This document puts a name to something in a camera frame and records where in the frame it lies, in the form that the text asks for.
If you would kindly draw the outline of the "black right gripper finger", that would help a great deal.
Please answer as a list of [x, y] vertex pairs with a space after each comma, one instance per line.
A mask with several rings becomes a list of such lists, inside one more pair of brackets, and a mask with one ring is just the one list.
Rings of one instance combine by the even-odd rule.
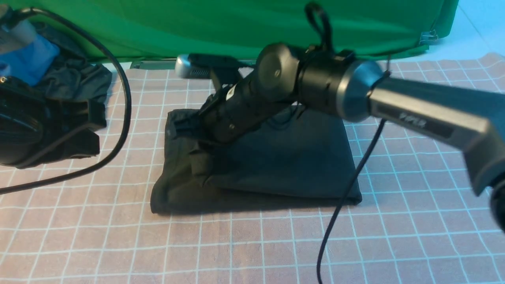
[[171, 111], [168, 113], [168, 138], [207, 140], [198, 111]]

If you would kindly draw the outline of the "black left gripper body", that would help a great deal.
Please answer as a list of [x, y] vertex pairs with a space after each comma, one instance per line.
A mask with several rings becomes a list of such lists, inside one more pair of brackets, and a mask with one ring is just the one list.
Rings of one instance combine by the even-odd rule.
[[59, 162], [100, 153], [96, 131], [106, 128], [106, 106], [94, 99], [85, 102], [50, 101], [43, 120], [43, 137], [24, 162]]

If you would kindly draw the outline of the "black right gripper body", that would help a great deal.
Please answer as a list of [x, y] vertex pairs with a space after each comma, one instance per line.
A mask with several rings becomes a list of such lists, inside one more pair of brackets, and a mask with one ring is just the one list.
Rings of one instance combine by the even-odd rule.
[[291, 106], [297, 99], [297, 87], [296, 79], [243, 79], [231, 88], [231, 97], [200, 110], [198, 122], [214, 143], [234, 142]]

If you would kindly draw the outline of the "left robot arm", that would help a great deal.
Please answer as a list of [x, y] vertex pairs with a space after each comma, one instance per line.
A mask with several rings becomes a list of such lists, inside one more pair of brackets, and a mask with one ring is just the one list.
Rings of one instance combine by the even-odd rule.
[[0, 161], [25, 169], [100, 153], [106, 107], [95, 99], [47, 98], [15, 77], [1, 78]]

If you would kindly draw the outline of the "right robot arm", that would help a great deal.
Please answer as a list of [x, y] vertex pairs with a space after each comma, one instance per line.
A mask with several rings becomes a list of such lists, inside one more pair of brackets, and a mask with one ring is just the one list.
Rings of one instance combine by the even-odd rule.
[[490, 210], [504, 229], [504, 95], [391, 77], [373, 61], [330, 45], [267, 45], [254, 70], [219, 88], [167, 133], [227, 144], [298, 102], [350, 122], [380, 118], [460, 150], [476, 196], [492, 188]]

